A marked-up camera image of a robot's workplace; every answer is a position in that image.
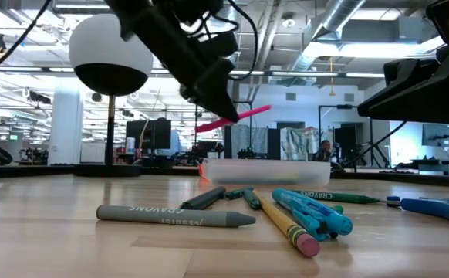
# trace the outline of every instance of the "table surface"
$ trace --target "table surface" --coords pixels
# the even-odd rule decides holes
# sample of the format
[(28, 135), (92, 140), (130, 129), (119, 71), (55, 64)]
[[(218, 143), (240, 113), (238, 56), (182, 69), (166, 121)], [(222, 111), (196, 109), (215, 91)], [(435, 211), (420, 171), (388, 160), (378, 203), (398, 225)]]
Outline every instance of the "table surface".
[[(241, 198), (209, 208), (257, 218), (237, 229), (96, 220), (101, 204), (175, 208), (212, 188), (178, 176), (0, 179), (0, 277), (449, 278), (449, 221), (379, 204), (344, 204), (353, 232), (322, 242), (313, 259)], [(256, 190), (272, 200), (273, 188)], [(332, 180), (304, 189), (449, 198), (449, 188), (388, 181)]]

